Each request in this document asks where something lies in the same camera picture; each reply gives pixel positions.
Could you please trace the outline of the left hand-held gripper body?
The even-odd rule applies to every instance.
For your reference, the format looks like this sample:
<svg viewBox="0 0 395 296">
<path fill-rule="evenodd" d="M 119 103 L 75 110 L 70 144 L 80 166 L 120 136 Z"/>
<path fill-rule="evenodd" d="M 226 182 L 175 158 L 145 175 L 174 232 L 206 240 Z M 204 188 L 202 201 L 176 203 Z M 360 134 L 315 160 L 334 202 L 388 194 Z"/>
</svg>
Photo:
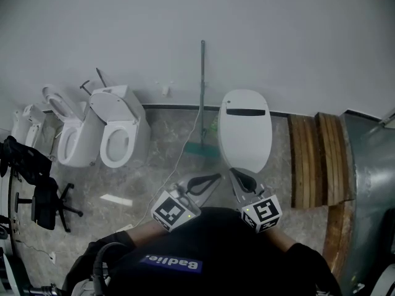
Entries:
<svg viewBox="0 0 395 296">
<path fill-rule="evenodd" d="M 151 208 L 152 218 L 168 232 L 192 221 L 200 214 L 201 209 L 186 193 L 186 189 L 178 184 L 172 184 L 164 190 Z"/>
</svg>

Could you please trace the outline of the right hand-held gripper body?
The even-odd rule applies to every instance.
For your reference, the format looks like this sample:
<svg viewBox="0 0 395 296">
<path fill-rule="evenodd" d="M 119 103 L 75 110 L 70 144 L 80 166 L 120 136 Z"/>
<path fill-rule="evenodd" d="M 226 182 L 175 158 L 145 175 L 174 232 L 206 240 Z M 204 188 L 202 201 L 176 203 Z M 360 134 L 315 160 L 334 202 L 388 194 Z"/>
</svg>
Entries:
<svg viewBox="0 0 395 296">
<path fill-rule="evenodd" d="M 276 195 L 270 195 L 261 184 L 253 192 L 238 192 L 238 210 L 241 219 L 256 234 L 275 227 L 283 212 Z"/>
</svg>

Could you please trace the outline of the teal broom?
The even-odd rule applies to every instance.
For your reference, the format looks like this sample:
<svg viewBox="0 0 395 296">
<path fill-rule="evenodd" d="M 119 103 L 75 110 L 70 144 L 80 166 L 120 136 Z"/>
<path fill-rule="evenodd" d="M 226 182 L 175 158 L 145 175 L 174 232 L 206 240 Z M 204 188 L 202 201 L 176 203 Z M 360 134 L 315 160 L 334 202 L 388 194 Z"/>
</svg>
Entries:
<svg viewBox="0 0 395 296">
<path fill-rule="evenodd" d="M 206 91 L 205 83 L 205 55 L 206 42 L 201 40 L 201 79 L 200 79 L 200 97 L 199 97 L 199 112 L 196 119 L 196 124 L 199 124 L 199 139 L 197 142 L 187 141 L 184 151 L 189 154 L 199 155 L 202 157 L 217 158 L 220 155 L 218 147 L 205 143 L 207 130 L 204 126 L 204 98 Z"/>
</svg>

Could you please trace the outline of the person's right forearm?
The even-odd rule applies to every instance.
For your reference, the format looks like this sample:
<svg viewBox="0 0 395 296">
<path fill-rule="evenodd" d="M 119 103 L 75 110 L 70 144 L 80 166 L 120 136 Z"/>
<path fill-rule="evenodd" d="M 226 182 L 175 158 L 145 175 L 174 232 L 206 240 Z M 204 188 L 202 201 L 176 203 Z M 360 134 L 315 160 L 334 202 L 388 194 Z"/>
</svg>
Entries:
<svg viewBox="0 0 395 296">
<path fill-rule="evenodd" d="M 282 252 L 287 252 L 294 244 L 297 243 L 277 227 L 266 230 L 264 234 L 267 239 Z"/>
</svg>

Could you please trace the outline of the person's left forearm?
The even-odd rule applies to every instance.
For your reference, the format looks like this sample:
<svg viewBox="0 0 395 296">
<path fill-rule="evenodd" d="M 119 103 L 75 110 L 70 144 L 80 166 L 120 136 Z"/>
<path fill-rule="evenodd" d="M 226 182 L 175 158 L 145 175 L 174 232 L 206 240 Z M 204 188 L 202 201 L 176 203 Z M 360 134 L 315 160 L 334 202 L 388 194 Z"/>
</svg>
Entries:
<svg viewBox="0 0 395 296">
<path fill-rule="evenodd" d="M 147 223 L 138 225 L 126 231 L 133 243 L 140 247 L 154 239 L 168 234 L 168 231 L 163 228 L 156 220 L 148 221 Z"/>
</svg>

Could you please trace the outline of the person's black clothing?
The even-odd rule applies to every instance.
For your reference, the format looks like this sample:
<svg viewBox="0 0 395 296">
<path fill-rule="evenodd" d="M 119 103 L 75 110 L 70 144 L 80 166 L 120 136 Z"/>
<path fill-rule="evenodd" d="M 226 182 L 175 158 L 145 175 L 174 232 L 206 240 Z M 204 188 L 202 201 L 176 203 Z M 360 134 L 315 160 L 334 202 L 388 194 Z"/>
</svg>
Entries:
<svg viewBox="0 0 395 296">
<path fill-rule="evenodd" d="M 106 296 L 342 296 L 320 253 L 299 242 L 282 252 L 230 208 L 205 207 L 140 247 L 126 231 L 91 242 L 66 275 L 66 292 L 91 277 L 100 250 Z"/>
</svg>

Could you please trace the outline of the slatted wooden ramp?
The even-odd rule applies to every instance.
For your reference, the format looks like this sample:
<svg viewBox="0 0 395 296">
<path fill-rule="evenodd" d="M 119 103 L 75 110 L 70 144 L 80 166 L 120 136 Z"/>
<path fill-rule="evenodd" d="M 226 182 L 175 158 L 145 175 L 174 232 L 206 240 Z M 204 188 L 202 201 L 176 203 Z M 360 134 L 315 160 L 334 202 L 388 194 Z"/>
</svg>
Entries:
<svg viewBox="0 0 395 296">
<path fill-rule="evenodd" d="M 314 119 L 322 168 L 322 203 L 334 206 L 352 200 L 351 160 L 341 118 L 319 112 Z"/>
<path fill-rule="evenodd" d="M 314 117 L 289 115 L 291 207 L 309 209 L 327 204 L 322 143 Z"/>
</svg>

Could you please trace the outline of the white oval closed toilet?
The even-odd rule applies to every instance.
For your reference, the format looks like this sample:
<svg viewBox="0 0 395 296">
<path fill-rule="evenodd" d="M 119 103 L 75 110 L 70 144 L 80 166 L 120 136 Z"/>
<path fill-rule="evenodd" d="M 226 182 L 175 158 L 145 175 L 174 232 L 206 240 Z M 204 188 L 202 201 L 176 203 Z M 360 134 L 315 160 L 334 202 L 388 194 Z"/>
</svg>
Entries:
<svg viewBox="0 0 395 296">
<path fill-rule="evenodd" d="M 272 120 L 260 93 L 236 89 L 225 94 L 218 115 L 218 145 L 228 167 L 259 173 L 272 148 Z"/>
</svg>

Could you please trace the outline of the curved wooden curb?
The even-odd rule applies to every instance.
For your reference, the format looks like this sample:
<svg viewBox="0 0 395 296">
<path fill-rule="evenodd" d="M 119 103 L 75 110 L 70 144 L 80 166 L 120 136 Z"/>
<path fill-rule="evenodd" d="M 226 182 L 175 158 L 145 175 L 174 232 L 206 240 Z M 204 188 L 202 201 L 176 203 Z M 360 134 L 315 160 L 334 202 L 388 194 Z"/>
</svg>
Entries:
<svg viewBox="0 0 395 296">
<path fill-rule="evenodd" d="M 355 210 L 355 200 L 348 200 L 328 207 L 322 255 L 338 283 L 340 283 L 351 245 Z"/>
</svg>

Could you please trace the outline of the white open toilet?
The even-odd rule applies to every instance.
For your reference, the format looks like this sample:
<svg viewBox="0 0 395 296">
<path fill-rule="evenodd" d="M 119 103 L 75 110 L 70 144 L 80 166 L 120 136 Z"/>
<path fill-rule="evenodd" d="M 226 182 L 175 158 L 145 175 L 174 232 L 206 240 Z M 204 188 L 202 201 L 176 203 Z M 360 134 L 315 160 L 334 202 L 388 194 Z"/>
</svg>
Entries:
<svg viewBox="0 0 395 296">
<path fill-rule="evenodd" d="M 42 94 L 45 103 L 63 123 L 57 159 L 68 167 L 87 167 L 90 160 L 85 150 L 86 139 L 83 138 L 87 103 L 73 100 L 61 89 L 51 84 L 44 86 Z"/>
<path fill-rule="evenodd" d="M 99 151 L 102 162 L 109 168 L 144 165 L 151 127 L 132 88 L 118 85 L 97 89 L 89 98 L 89 106 L 105 123 Z"/>
</svg>

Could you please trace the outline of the white pouch with navy stripes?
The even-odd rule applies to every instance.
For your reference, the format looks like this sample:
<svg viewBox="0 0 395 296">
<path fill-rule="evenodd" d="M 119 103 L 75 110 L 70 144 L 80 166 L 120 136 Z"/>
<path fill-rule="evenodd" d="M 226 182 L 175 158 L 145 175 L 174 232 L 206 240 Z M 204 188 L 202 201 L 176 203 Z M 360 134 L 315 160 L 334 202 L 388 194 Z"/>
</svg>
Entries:
<svg viewBox="0 0 395 296">
<path fill-rule="evenodd" d="M 89 279 L 77 283 L 72 290 L 71 296 L 106 296 L 110 281 L 111 278 L 109 276 L 104 279 L 91 276 Z"/>
</svg>

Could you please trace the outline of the black office chair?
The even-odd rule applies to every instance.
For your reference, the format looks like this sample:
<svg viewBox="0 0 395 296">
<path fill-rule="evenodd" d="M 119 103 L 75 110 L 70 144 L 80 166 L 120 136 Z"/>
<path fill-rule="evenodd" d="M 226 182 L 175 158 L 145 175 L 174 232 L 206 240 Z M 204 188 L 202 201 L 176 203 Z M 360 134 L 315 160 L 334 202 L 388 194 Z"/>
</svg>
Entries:
<svg viewBox="0 0 395 296">
<path fill-rule="evenodd" d="M 15 212 L 18 212 L 20 204 L 30 204 L 31 220 L 38 226 L 47 230 L 55 229 L 56 214 L 58 213 L 65 232 L 70 233 L 71 230 L 65 221 L 64 211 L 77 214 L 79 217 L 83 216 L 82 211 L 68 207 L 65 204 L 67 201 L 66 195 L 69 189 L 73 189 L 74 187 L 74 184 L 67 183 L 63 193 L 59 197 L 57 194 L 59 188 L 56 180 L 51 177 L 42 179 L 35 186 L 32 198 L 23 199 L 19 196 L 18 192 L 16 193 L 14 204 Z"/>
</svg>

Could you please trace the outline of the white service robot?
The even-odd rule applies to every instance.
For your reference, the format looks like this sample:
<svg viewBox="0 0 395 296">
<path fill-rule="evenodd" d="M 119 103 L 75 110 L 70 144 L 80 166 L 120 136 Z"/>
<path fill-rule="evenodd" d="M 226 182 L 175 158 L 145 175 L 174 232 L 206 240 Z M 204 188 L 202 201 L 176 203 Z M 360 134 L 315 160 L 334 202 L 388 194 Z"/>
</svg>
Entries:
<svg viewBox="0 0 395 296">
<path fill-rule="evenodd" d="M 395 263 L 382 272 L 370 296 L 395 296 Z"/>
</svg>

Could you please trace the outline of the small white toilet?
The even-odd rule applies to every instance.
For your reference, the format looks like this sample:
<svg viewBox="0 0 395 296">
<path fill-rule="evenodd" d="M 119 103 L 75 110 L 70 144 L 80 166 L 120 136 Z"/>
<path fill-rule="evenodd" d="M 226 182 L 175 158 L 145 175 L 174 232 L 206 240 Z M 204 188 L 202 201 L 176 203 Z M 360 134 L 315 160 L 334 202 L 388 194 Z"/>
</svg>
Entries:
<svg viewBox="0 0 395 296">
<path fill-rule="evenodd" d="M 35 104 L 27 105 L 23 110 L 15 110 L 12 114 L 11 136 L 28 147 L 36 146 L 45 118 L 46 114 Z"/>
</svg>

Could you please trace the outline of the grey metal rail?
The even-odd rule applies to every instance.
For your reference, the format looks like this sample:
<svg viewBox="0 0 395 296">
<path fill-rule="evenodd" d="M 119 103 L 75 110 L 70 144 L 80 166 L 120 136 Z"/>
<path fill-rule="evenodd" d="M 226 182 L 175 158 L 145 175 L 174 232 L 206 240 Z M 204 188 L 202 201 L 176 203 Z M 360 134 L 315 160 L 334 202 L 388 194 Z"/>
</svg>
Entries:
<svg viewBox="0 0 395 296">
<path fill-rule="evenodd" d="M 388 112 L 383 119 L 379 122 L 385 128 L 395 129 L 395 108 Z"/>
</svg>

